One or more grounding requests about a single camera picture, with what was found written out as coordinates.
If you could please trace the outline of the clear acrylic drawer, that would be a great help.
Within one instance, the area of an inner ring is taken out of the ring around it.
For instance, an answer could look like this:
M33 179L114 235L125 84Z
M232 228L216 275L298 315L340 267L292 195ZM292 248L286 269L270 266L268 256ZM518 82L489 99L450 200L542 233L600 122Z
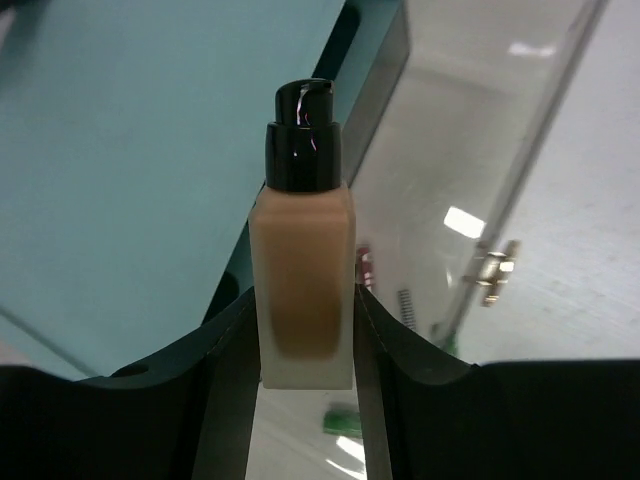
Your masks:
M502 231L550 134L603 1L412 1L411 51L353 183L373 293L415 333L458 333L495 304L520 244Z

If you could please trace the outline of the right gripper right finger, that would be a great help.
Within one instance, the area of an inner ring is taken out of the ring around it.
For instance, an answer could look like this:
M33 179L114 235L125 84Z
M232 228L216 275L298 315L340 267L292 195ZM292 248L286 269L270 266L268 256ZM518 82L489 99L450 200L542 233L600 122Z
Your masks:
M468 364L354 298L354 363L371 479L635 479L635 359Z

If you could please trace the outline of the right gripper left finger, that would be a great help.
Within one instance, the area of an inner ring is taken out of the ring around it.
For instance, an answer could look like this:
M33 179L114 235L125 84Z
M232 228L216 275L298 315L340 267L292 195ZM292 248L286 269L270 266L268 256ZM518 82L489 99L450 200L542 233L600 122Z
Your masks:
M1 370L5 479L241 479L260 380L255 299L108 377Z

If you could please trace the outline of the beige foundation pump bottle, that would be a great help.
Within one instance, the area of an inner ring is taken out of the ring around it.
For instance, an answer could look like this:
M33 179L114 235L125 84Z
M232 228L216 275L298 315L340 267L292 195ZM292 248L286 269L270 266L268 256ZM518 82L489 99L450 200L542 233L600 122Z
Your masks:
M330 80L287 83L266 129L249 236L267 389L352 387L356 220L333 99Z

